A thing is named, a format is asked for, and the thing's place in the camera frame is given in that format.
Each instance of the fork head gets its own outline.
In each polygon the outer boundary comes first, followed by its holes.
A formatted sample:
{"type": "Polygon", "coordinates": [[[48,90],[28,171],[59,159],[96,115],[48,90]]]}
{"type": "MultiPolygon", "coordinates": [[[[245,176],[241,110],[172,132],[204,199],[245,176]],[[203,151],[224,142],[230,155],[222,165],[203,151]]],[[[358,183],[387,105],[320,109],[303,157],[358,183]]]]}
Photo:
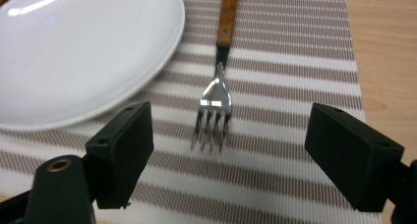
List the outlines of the fork head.
{"type": "Polygon", "coordinates": [[[218,145],[221,151],[232,116],[232,100],[224,83],[223,75],[224,69],[220,62],[215,66],[214,79],[200,99],[192,147],[200,142],[201,150],[203,150],[205,144],[209,143],[210,151],[214,144],[218,145]]]}

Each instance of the striped placemat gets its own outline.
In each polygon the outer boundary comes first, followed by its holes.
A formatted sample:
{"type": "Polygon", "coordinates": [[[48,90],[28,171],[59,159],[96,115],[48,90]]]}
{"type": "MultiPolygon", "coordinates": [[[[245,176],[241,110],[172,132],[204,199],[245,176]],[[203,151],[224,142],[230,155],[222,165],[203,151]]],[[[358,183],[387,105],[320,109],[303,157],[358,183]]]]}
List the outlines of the striped placemat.
{"type": "Polygon", "coordinates": [[[182,42],[166,68],[119,108],[47,132],[0,130],[0,193],[30,189],[43,161],[85,154],[117,112],[150,101],[155,151],[110,223],[380,223],[353,210],[304,149],[313,102],[364,119],[345,0],[239,0],[226,69],[234,103],[224,150],[190,149],[214,71],[221,0],[184,0],[182,42]]]}

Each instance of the oval plate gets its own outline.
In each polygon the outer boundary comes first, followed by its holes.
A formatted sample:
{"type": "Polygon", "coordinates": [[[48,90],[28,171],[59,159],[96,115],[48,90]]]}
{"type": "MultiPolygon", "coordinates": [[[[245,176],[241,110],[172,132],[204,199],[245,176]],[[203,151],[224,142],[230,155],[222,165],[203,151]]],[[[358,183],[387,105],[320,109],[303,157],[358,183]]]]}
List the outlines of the oval plate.
{"type": "Polygon", "coordinates": [[[0,127],[44,130],[128,99],[178,46],[183,0],[10,0],[0,8],[0,127]]]}

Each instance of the metal fork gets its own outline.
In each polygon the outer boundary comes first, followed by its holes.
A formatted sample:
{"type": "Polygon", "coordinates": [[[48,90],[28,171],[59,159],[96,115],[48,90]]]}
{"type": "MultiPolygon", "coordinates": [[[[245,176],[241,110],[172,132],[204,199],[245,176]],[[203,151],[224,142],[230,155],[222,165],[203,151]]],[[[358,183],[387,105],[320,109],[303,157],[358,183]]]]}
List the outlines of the metal fork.
{"type": "Polygon", "coordinates": [[[224,71],[232,43],[237,1],[222,0],[217,31],[214,78],[200,99],[192,148],[199,141],[202,144],[201,150],[203,150],[205,144],[209,142],[210,151],[214,144],[218,144],[219,151],[221,151],[229,130],[232,100],[224,83],[224,71]]]}

